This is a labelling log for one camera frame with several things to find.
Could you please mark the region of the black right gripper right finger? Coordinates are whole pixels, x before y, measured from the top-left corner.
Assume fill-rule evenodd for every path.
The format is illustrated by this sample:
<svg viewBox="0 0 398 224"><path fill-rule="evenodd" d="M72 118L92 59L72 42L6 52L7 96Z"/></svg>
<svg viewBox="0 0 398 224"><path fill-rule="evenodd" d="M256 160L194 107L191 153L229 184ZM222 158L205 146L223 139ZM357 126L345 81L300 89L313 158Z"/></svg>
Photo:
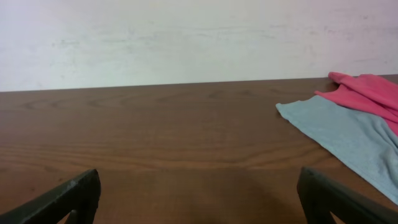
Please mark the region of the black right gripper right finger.
<svg viewBox="0 0 398 224"><path fill-rule="evenodd" d="M297 193L308 223L396 224L397 212L347 188L309 167L303 167Z"/></svg>

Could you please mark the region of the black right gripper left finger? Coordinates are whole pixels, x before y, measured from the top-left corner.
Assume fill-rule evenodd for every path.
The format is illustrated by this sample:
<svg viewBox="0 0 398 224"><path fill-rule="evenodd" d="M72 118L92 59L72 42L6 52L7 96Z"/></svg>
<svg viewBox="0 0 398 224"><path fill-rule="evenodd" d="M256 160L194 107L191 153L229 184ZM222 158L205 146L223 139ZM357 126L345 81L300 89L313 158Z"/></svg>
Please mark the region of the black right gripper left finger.
<svg viewBox="0 0 398 224"><path fill-rule="evenodd" d="M98 171L87 170L1 215L1 223L93 223L101 195Z"/></svg>

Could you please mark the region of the red t-shirt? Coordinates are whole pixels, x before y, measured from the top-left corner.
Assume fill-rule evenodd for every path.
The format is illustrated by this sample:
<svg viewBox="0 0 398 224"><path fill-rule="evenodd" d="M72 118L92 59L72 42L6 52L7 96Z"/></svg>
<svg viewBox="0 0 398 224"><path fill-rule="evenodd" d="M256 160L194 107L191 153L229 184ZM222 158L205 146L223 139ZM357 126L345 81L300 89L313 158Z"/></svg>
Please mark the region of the red t-shirt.
<svg viewBox="0 0 398 224"><path fill-rule="evenodd" d="M373 74L352 77L330 72L328 78L338 84L337 90L316 91L316 95L337 105L379 116L397 133L397 84Z"/></svg>

